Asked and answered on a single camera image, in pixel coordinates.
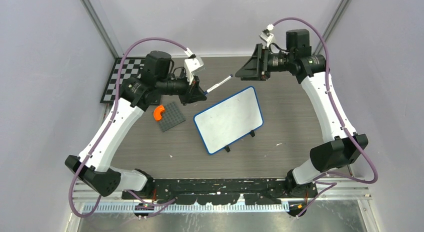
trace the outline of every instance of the orange object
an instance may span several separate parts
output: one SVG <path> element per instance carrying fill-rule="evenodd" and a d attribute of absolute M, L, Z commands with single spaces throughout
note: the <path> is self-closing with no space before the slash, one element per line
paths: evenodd
<path fill-rule="evenodd" d="M 153 117 L 156 121 L 159 121 L 162 119 L 162 113 L 165 111 L 165 107 L 163 105 L 157 106 L 153 111 Z"/>
<path fill-rule="evenodd" d="M 153 190 L 153 198 L 151 199 L 152 202 L 156 200 L 156 189 Z"/>

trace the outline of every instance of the gray pegboard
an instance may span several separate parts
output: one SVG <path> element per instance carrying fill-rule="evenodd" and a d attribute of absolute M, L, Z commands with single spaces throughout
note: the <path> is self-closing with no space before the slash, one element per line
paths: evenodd
<path fill-rule="evenodd" d="M 176 102 L 166 104 L 164 107 L 165 111 L 162 113 L 162 119 L 157 122 L 162 132 L 171 129 L 186 120 Z"/>

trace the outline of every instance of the white marker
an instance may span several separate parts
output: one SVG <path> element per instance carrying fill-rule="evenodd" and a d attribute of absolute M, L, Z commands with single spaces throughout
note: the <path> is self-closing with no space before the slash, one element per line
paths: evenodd
<path fill-rule="evenodd" d="M 210 93 L 213 89 L 215 89 L 215 88 L 217 88 L 217 87 L 221 86 L 221 85 L 222 85 L 222 84 L 224 84 L 226 81 L 230 80 L 232 77 L 233 77 L 233 75 L 232 75 L 232 74 L 230 74 L 227 78 L 225 78 L 225 79 L 224 79 L 224 80 L 222 80 L 221 82 L 219 82 L 219 83 L 217 83 L 217 84 L 213 85 L 211 88 L 209 88 L 208 90 L 206 90 L 206 92 L 205 92 L 204 94 L 206 95 L 206 94 Z"/>

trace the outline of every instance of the white wall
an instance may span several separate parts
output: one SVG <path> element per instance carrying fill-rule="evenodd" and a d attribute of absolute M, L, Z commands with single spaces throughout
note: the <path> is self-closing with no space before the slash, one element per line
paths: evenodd
<path fill-rule="evenodd" d="M 63 231 L 113 58 L 80 0 L 0 0 L 0 231 Z"/>
<path fill-rule="evenodd" d="M 370 187 L 385 231 L 424 220 L 423 0 L 352 0 L 329 39 L 334 86 L 379 171 Z M 355 171 L 371 177 L 363 158 Z"/>
<path fill-rule="evenodd" d="M 164 37 L 202 55 L 251 55 L 258 35 L 270 23 L 285 17 L 303 18 L 324 31 L 340 0 L 91 0 L 118 46 L 124 51 L 136 40 Z M 303 27 L 286 22 L 277 41 L 285 47 L 285 31 Z M 174 46 L 146 43 L 133 55 L 151 50 L 183 54 Z"/>

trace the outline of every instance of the wooden table surface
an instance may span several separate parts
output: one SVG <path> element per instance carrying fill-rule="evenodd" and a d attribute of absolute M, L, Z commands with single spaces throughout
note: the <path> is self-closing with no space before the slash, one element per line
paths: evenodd
<path fill-rule="evenodd" d="M 206 70 L 199 74 L 206 90 L 236 71 L 246 57 L 204 58 Z M 180 66 L 182 59 L 175 59 Z M 262 109 L 264 124 L 256 136 L 246 136 L 209 155 L 194 125 L 194 114 L 253 85 Z M 151 106 L 117 150 L 112 166 L 139 168 L 154 178 L 243 178 L 285 177 L 309 158 L 311 148 L 322 143 L 317 116 L 304 90 L 288 72 L 272 73 L 266 82 L 232 78 L 207 95 L 207 100 L 183 106 L 178 96 L 163 96 L 162 103 L 176 101 L 186 121 L 162 133 Z"/>

